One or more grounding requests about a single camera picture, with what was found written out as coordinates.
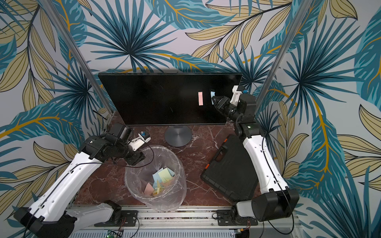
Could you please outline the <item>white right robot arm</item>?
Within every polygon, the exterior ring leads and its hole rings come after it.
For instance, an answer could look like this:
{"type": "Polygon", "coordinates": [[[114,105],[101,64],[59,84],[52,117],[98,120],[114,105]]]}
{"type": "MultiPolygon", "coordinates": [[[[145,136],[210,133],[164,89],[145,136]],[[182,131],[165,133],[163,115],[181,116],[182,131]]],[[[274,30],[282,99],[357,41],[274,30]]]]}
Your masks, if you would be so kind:
{"type": "Polygon", "coordinates": [[[212,102],[221,115],[234,122],[235,133],[252,161],[261,189],[260,196],[235,205],[237,215],[259,222],[288,218],[293,215],[299,194],[285,182],[269,152],[264,132],[255,118],[255,96],[236,92],[234,97],[213,96],[212,102]]]}

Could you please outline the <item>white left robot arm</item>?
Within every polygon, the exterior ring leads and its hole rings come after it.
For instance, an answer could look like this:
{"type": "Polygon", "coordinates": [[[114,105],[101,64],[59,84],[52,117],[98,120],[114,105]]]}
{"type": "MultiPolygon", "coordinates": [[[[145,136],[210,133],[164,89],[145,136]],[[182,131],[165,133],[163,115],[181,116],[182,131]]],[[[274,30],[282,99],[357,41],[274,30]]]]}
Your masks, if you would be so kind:
{"type": "Polygon", "coordinates": [[[84,211],[67,211],[86,180],[108,159],[124,159],[134,168],[145,159],[139,148],[151,140],[142,131],[131,139],[132,128],[116,123],[101,135],[90,136],[53,185],[29,207],[18,208],[13,217],[38,238],[68,238],[93,225],[119,225],[123,221],[120,205],[107,200],[84,211]]]}

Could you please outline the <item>small pink sticky strip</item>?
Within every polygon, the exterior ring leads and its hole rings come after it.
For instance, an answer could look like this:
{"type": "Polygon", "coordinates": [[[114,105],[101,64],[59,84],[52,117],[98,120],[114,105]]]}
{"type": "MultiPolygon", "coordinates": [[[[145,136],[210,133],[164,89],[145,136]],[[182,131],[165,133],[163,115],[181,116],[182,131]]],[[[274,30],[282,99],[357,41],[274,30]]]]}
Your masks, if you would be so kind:
{"type": "Polygon", "coordinates": [[[198,105],[203,106],[203,93],[198,92],[198,105]]]}

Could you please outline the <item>pile of discarded sticky notes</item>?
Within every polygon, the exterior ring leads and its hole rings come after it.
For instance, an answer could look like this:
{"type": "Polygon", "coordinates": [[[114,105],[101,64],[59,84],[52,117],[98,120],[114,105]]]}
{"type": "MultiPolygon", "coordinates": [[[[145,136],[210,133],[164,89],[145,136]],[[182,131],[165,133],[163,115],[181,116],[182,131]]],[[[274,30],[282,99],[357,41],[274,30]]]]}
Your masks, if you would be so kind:
{"type": "Polygon", "coordinates": [[[158,196],[168,187],[175,177],[175,173],[170,168],[161,168],[152,175],[153,184],[147,183],[143,194],[158,196]]]}

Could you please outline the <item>grey round monitor stand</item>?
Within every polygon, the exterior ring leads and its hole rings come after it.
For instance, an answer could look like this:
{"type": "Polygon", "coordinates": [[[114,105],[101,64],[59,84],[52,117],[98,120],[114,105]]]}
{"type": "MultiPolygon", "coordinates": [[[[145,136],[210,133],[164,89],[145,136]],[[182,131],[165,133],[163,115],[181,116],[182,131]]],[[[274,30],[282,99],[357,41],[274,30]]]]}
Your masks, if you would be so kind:
{"type": "Polygon", "coordinates": [[[173,147],[187,145],[192,139],[192,131],[188,126],[170,126],[165,131],[165,141],[173,147]]]}

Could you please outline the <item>black computer monitor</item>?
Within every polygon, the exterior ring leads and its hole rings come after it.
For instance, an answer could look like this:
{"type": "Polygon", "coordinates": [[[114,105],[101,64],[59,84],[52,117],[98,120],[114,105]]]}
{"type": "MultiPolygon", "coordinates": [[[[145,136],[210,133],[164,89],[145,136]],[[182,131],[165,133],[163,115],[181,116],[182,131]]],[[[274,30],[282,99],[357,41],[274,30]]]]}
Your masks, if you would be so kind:
{"type": "Polygon", "coordinates": [[[99,73],[98,77],[128,126],[223,124],[215,96],[232,97],[241,73],[99,73]],[[203,106],[198,105],[203,93],[203,106]]]}

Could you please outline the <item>clear plastic lined waste bin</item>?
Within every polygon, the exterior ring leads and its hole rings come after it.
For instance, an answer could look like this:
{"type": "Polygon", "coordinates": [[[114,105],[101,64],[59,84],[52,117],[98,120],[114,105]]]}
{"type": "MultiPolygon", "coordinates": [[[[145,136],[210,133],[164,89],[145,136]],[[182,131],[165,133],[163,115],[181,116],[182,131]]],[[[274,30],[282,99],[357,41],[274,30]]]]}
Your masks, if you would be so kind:
{"type": "Polygon", "coordinates": [[[125,171],[125,185],[130,194],[153,210],[177,210],[187,193],[181,161],[161,145],[146,147],[142,153],[146,159],[125,171]]]}

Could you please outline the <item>black plastic tool case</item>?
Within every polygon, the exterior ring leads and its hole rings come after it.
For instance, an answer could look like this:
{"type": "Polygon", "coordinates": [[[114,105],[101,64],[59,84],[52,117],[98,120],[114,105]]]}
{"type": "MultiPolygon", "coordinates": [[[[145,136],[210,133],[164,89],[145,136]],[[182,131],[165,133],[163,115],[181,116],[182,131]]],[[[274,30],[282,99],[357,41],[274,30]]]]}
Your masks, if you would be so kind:
{"type": "Polygon", "coordinates": [[[259,183],[247,150],[236,135],[229,135],[200,178],[232,202],[254,198],[259,183]]]}

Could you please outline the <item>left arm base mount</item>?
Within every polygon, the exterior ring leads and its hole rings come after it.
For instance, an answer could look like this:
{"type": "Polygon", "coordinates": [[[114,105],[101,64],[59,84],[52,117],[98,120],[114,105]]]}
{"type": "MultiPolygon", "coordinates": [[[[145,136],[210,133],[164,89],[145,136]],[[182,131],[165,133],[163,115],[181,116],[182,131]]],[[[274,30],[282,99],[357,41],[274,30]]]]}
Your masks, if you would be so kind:
{"type": "Polygon", "coordinates": [[[121,210],[112,215],[109,221],[97,223],[94,227],[134,227],[137,223],[137,210],[121,210]]]}

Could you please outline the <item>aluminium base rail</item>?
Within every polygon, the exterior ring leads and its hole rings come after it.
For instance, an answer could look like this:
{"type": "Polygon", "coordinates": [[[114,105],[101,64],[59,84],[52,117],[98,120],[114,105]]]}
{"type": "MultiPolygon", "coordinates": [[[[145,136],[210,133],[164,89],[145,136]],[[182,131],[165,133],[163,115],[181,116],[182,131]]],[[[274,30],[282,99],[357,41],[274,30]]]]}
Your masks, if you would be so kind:
{"type": "Polygon", "coordinates": [[[170,212],[157,212],[146,206],[122,206],[137,210],[134,227],[87,227],[73,238],[105,238],[108,230],[124,231],[122,238],[304,238],[298,217],[258,222],[257,226],[218,226],[211,215],[227,206],[181,206],[170,212]]]}

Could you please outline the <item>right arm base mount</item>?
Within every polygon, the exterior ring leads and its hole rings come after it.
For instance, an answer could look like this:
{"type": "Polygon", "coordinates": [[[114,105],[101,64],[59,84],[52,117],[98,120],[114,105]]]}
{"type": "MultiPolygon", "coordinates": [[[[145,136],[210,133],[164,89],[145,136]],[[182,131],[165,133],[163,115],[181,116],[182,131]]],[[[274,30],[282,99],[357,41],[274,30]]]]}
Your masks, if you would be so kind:
{"type": "Polygon", "coordinates": [[[211,215],[212,219],[216,220],[218,226],[257,226],[258,221],[252,217],[241,217],[233,210],[217,210],[211,215]]]}

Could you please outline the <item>right aluminium frame post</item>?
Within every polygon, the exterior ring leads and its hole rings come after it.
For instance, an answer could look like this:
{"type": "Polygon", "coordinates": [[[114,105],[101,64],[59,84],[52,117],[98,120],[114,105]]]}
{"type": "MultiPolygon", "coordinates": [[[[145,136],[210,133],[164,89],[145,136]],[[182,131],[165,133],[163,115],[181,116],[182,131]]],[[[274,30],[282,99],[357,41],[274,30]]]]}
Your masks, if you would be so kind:
{"type": "Polygon", "coordinates": [[[271,85],[271,81],[273,80],[276,74],[276,71],[281,63],[281,60],[286,55],[287,50],[289,49],[295,35],[297,34],[299,26],[302,24],[304,16],[306,15],[311,3],[312,3],[312,0],[305,0],[301,2],[300,7],[298,8],[298,11],[295,14],[295,17],[291,22],[290,29],[288,33],[285,35],[282,45],[280,46],[280,49],[276,55],[276,58],[268,72],[268,75],[262,85],[262,89],[257,97],[257,104],[259,106],[263,102],[267,94],[268,88],[271,85]]]}

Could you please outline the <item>aluminium frame post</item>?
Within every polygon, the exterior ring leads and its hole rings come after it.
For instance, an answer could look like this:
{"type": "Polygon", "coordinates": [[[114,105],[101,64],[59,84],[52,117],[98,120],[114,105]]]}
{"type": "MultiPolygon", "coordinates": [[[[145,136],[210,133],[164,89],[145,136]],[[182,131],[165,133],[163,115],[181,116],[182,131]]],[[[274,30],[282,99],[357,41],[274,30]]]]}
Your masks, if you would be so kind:
{"type": "Polygon", "coordinates": [[[85,74],[88,81],[92,85],[93,90],[96,92],[96,94],[100,98],[104,108],[108,111],[109,114],[112,115],[114,113],[114,110],[111,108],[109,101],[104,96],[102,89],[97,83],[91,69],[89,68],[87,62],[85,61],[85,58],[81,54],[75,40],[73,39],[67,27],[64,26],[64,20],[61,18],[58,10],[55,8],[53,1],[42,0],[39,2],[42,8],[47,12],[47,15],[50,18],[50,20],[56,26],[56,29],[59,32],[59,34],[62,36],[62,38],[66,42],[68,49],[71,51],[74,59],[79,64],[83,73],[85,74]]]}
{"type": "Polygon", "coordinates": [[[312,0],[305,0],[301,2],[300,7],[298,8],[298,11],[295,14],[295,17],[291,22],[290,29],[288,33],[285,35],[282,45],[280,46],[280,49],[276,55],[276,58],[268,72],[268,75],[262,85],[262,89],[257,97],[257,104],[259,106],[263,102],[267,94],[268,88],[271,85],[271,81],[273,80],[276,74],[276,71],[281,63],[281,60],[286,55],[287,50],[289,49],[295,35],[297,34],[299,26],[302,24],[304,16],[306,15],[311,3],[312,3],[312,0]]]}

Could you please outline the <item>left aluminium frame post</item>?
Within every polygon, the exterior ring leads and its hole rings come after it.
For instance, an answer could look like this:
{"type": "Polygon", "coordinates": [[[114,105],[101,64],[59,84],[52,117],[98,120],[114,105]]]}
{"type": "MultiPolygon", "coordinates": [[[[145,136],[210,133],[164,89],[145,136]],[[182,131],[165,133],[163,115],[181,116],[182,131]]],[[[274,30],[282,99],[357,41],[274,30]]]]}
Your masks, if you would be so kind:
{"type": "Polygon", "coordinates": [[[61,18],[58,10],[55,8],[53,1],[42,0],[39,2],[42,8],[47,12],[47,15],[50,18],[50,20],[56,26],[56,29],[59,32],[59,34],[62,36],[62,38],[66,42],[68,49],[71,51],[74,59],[79,64],[83,73],[85,74],[88,81],[92,85],[93,90],[96,92],[96,94],[100,98],[104,108],[108,111],[109,114],[112,115],[114,113],[114,110],[111,108],[109,101],[104,96],[102,89],[97,83],[91,69],[89,68],[87,62],[85,61],[85,58],[81,54],[75,40],[73,39],[67,27],[64,26],[64,20],[61,18]]]}

